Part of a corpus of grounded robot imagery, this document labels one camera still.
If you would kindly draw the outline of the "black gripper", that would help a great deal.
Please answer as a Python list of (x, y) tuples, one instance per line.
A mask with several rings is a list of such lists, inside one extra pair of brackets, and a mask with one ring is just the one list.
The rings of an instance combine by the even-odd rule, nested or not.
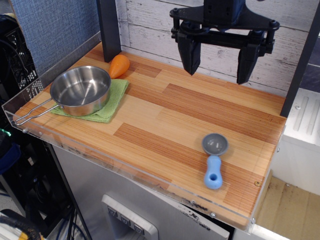
[(200, 42), (241, 48), (238, 85), (249, 81), (260, 46), (265, 53), (272, 53), (275, 31), (280, 27), (278, 21), (251, 11), (244, 0), (205, 0), (201, 6), (174, 8), (169, 15), (173, 18), (172, 37), (177, 39), (183, 68), (190, 75), (201, 62)]

